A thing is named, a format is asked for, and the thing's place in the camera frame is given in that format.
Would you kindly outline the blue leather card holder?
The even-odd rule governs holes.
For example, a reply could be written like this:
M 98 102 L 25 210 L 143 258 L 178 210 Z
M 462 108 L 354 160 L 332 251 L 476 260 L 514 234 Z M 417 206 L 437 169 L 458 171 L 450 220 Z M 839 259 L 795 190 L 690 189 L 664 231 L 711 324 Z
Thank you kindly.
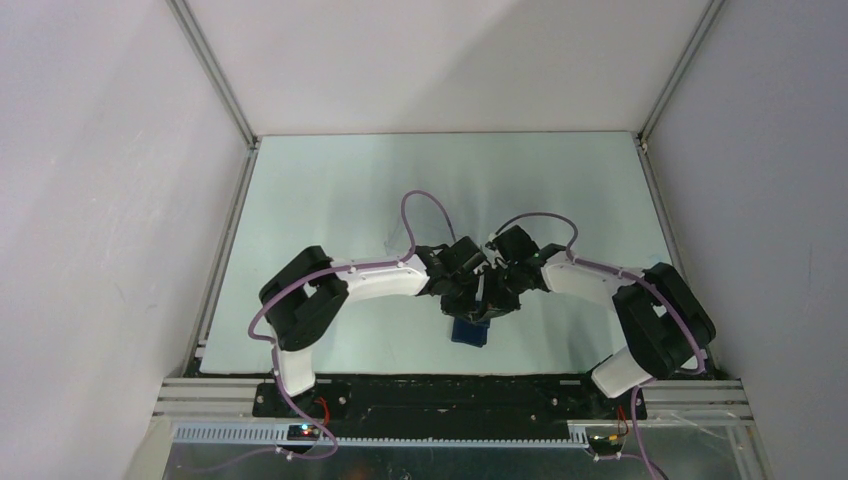
M 469 322 L 455 317 L 453 319 L 450 340 L 454 343 L 483 348 L 488 343 L 490 320 Z

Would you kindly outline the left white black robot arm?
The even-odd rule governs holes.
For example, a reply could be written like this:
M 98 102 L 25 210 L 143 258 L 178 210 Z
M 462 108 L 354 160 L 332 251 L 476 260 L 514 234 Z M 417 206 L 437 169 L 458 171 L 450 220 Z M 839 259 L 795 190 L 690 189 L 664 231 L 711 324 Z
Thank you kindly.
M 435 296 L 457 300 L 457 317 L 471 316 L 487 264 L 486 256 L 469 238 L 451 245 L 416 246 L 403 256 L 344 263 L 320 246 L 301 251 L 259 291 L 257 318 L 272 334 L 249 336 L 273 345 L 272 371 L 280 389 L 278 404 L 292 416 L 304 416 L 316 403 L 312 348 L 347 302 L 387 296 Z

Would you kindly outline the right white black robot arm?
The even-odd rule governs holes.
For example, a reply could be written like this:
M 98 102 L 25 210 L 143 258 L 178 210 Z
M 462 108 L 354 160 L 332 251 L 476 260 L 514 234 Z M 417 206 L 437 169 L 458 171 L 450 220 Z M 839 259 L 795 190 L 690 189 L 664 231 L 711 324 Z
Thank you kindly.
M 626 345 L 590 372 L 581 392 L 585 411 L 606 418 L 622 394 L 677 373 L 705 372 L 705 350 L 715 326 L 680 273 L 659 262 L 647 269 L 603 264 L 567 245 L 538 246 L 517 225 L 499 229 L 487 243 L 499 264 L 486 292 L 515 301 L 529 290 L 566 294 L 600 305 L 618 318 Z

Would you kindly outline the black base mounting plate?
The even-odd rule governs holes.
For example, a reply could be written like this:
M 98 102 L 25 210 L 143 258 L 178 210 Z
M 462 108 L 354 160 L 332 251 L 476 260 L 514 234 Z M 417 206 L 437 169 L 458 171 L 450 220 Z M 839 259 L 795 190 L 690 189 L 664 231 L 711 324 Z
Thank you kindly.
M 553 439 L 574 421 L 647 417 L 641 396 L 607 398 L 586 374 L 518 376 L 320 374 L 288 405 L 276 384 L 256 387 L 255 418 L 328 420 L 337 436 Z

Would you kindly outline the right controller board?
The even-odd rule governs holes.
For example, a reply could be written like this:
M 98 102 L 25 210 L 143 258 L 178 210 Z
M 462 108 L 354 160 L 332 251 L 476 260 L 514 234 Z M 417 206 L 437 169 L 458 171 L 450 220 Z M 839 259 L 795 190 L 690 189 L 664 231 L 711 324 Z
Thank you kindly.
M 588 452 L 598 461 L 618 459 L 621 457 L 625 440 L 626 436 L 621 434 L 593 435 L 588 438 Z

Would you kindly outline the controller board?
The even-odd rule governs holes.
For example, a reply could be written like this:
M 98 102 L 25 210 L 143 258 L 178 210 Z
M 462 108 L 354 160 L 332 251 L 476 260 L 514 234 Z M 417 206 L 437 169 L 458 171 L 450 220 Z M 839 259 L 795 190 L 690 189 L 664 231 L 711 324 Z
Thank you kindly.
M 290 425 L 286 434 L 288 441 L 317 441 L 322 437 L 321 429 L 311 424 Z
M 626 436 L 621 434 L 593 435 L 588 438 L 588 452 L 598 461 L 618 459 L 621 457 L 625 440 Z

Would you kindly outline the left controller board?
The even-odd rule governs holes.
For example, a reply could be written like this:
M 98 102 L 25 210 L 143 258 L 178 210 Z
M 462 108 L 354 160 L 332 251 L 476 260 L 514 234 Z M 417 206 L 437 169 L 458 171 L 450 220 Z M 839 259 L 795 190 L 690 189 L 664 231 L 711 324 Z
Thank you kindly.
M 286 434 L 288 441 L 317 441 L 322 437 L 321 429 L 311 424 L 290 425 Z

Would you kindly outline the right aluminium frame post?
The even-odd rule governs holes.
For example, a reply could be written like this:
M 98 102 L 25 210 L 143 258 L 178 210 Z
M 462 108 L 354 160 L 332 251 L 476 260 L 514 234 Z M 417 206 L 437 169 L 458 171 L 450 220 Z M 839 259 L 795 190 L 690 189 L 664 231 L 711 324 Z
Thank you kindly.
M 725 0 L 710 0 L 707 2 L 683 50 L 675 61 L 660 93 L 653 102 L 645 121 L 638 131 L 638 139 L 641 143 L 647 143 L 656 130 L 664 111 L 671 102 L 685 75 L 688 73 L 695 57 L 713 29 L 725 5 Z

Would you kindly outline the aluminium frame post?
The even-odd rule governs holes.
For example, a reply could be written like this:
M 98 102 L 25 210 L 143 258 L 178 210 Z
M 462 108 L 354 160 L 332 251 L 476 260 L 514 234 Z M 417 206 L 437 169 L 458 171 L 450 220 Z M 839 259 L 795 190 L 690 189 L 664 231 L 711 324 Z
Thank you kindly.
M 170 8 L 190 48 L 194 52 L 200 67 L 223 105 L 225 112 L 234 124 L 241 140 L 248 149 L 254 149 L 258 142 L 258 136 L 251 127 L 244 109 L 240 105 L 236 93 L 203 31 L 190 2 L 186 0 L 167 0 L 166 4 Z
M 725 0 L 710 0 L 707 2 L 683 50 L 675 61 L 660 93 L 653 102 L 645 121 L 638 131 L 638 139 L 641 143 L 647 143 L 656 130 L 664 111 L 671 102 L 685 75 L 688 73 L 695 57 L 713 29 L 725 5 Z

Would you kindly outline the left aluminium frame post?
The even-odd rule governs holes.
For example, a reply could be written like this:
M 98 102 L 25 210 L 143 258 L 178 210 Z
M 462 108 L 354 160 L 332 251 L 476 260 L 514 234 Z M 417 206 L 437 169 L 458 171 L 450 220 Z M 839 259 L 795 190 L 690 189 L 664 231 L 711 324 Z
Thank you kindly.
M 258 142 L 258 136 L 251 127 L 244 109 L 240 105 L 236 93 L 203 31 L 190 2 L 186 0 L 167 0 L 166 4 L 170 8 L 190 48 L 194 52 L 200 67 L 223 105 L 225 112 L 234 124 L 241 140 L 248 149 L 254 149 Z

